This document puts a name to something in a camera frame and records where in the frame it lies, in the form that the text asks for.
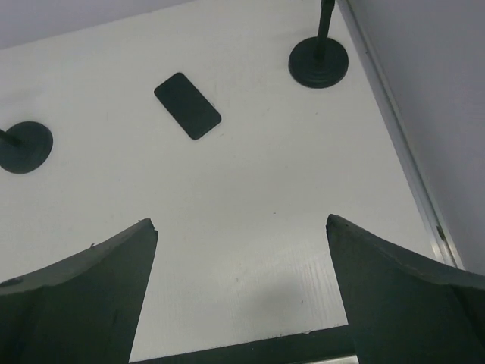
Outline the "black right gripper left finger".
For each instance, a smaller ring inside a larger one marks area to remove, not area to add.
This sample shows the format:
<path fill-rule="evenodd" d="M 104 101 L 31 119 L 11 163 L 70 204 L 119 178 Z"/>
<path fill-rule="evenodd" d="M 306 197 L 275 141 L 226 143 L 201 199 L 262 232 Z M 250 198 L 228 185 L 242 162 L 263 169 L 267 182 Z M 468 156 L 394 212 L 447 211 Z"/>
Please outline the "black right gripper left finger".
<path fill-rule="evenodd" d="M 1 283 L 3 363 L 127 363 L 154 262 L 148 218 Z"/>

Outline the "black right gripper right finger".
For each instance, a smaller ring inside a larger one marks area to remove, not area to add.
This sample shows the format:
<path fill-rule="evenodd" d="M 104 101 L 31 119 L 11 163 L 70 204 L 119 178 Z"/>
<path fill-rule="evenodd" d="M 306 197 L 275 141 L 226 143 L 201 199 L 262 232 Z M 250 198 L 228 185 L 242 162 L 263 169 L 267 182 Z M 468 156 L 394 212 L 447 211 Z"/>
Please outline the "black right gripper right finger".
<path fill-rule="evenodd" d="M 482 363 L 484 277 L 329 215 L 326 233 L 360 363 Z"/>

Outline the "black phone stand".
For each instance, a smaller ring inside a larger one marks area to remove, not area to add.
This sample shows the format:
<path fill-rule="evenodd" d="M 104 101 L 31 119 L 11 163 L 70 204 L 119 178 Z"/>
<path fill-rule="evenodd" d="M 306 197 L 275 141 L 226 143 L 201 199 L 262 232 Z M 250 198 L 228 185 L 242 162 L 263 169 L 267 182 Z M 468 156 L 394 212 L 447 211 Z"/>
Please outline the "black phone stand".
<path fill-rule="evenodd" d="M 1 168 L 12 174 L 27 174 L 50 156 L 52 132 L 35 121 L 23 121 L 1 130 Z"/>
<path fill-rule="evenodd" d="M 340 42 L 328 36 L 336 2 L 321 2 L 318 33 L 299 42 L 289 55 L 289 73 L 299 84 L 325 89 L 338 84 L 349 69 L 349 56 Z"/>

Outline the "aluminium frame rail right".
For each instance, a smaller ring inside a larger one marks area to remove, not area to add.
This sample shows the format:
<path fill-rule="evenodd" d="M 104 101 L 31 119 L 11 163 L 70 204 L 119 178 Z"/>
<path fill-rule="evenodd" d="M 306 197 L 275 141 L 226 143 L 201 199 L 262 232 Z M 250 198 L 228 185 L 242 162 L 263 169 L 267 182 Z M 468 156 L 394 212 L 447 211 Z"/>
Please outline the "aluminium frame rail right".
<path fill-rule="evenodd" d="M 456 248 L 443 213 L 430 191 L 426 178 L 421 173 L 419 160 L 408 140 L 403 125 L 402 113 L 393 95 L 386 72 L 371 36 L 358 19 L 353 1 L 339 1 L 339 10 L 354 42 L 359 60 L 372 88 L 383 121 L 393 142 L 407 183 L 420 212 L 421 220 L 430 235 L 430 244 L 435 256 L 444 264 L 463 269 L 465 266 Z"/>

